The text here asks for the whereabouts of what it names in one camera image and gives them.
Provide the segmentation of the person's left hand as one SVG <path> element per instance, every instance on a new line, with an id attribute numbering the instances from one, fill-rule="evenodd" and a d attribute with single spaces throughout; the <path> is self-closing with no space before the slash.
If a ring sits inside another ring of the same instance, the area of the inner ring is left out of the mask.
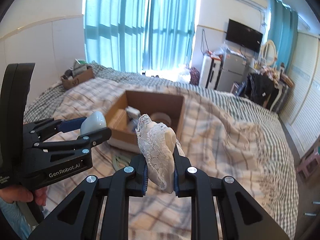
<path id="1" fill-rule="evenodd" d="M 0 190 L 1 198 L 9 204 L 13 202 L 32 202 L 33 200 L 39 206 L 46 206 L 47 200 L 47 189 L 44 187 L 38 190 L 35 190 L 34 193 L 31 193 L 25 187 L 20 185 L 12 185 Z"/>

